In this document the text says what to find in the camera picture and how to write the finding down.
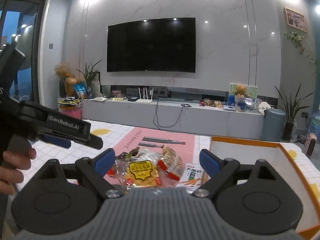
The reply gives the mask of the person's left hand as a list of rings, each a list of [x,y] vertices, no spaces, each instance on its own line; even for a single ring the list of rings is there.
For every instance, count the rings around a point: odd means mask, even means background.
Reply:
[[[15,193],[14,184],[24,181],[21,170],[29,170],[31,161],[36,158],[36,150],[30,148],[26,154],[15,153],[12,151],[3,152],[3,160],[6,166],[1,166],[1,193],[12,195]]]

